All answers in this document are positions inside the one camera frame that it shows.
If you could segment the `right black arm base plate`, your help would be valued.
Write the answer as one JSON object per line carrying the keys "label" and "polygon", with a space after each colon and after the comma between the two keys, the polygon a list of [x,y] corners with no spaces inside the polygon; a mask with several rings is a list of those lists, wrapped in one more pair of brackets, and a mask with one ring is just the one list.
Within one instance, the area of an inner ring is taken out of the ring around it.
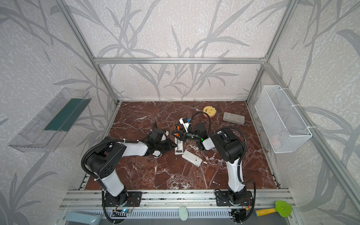
{"label": "right black arm base plate", "polygon": [[214,191],[217,206],[245,206],[249,207],[253,204],[253,196],[251,191],[245,188],[239,192],[222,191],[216,189]]}

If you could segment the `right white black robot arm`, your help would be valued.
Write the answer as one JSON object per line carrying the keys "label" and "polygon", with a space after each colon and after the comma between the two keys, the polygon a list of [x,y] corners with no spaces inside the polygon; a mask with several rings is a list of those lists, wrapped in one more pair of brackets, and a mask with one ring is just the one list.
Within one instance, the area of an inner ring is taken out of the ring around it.
{"label": "right white black robot arm", "polygon": [[227,126],[211,133],[203,123],[198,123],[194,131],[181,128],[174,130],[172,135],[183,142],[196,140],[201,150],[216,149],[227,165],[229,197],[236,202],[245,196],[247,189],[242,176],[242,160],[247,151],[247,139],[240,129]]}

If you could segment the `orange handled screwdriver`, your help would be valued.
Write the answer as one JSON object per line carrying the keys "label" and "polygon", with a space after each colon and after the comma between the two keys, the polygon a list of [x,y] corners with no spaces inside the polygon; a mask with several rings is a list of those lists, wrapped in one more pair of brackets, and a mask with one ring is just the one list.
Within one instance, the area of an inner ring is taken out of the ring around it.
{"label": "orange handled screwdriver", "polygon": [[175,124],[172,135],[179,141],[183,141],[183,129],[180,127],[179,124]]}

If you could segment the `white remote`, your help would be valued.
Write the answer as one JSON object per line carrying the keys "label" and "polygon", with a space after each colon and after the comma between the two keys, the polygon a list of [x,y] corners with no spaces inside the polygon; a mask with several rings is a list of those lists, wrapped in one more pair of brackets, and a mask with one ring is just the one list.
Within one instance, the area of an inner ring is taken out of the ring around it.
{"label": "white remote", "polygon": [[174,153],[175,155],[182,155],[184,153],[184,144],[183,141],[177,139],[176,137],[174,138],[174,142],[177,144]]}
{"label": "white remote", "polygon": [[184,151],[184,153],[182,154],[182,158],[192,163],[196,167],[200,167],[201,163],[203,162],[203,160],[200,157],[196,156],[195,154],[189,151]]}
{"label": "white remote", "polygon": [[160,151],[154,151],[153,156],[154,156],[155,158],[159,158],[159,157],[162,156],[162,153],[161,153]]}

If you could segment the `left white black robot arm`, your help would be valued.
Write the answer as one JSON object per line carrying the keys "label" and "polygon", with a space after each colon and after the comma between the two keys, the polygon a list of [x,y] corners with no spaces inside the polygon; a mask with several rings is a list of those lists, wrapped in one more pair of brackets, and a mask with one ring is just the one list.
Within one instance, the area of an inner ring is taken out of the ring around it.
{"label": "left white black robot arm", "polygon": [[84,153],[81,167],[100,183],[104,191],[118,198],[126,193],[116,172],[120,160],[129,156],[153,155],[158,158],[175,149],[177,144],[168,138],[168,134],[167,131],[154,128],[142,140],[130,141],[108,136]]}

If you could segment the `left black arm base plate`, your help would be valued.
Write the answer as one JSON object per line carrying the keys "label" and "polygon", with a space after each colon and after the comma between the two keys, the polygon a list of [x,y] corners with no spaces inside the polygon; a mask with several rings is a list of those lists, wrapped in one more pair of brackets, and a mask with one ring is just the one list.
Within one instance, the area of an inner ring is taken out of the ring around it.
{"label": "left black arm base plate", "polygon": [[139,207],[142,199],[141,191],[128,191],[121,192],[118,197],[114,197],[111,194],[105,192],[104,204],[105,207]]}

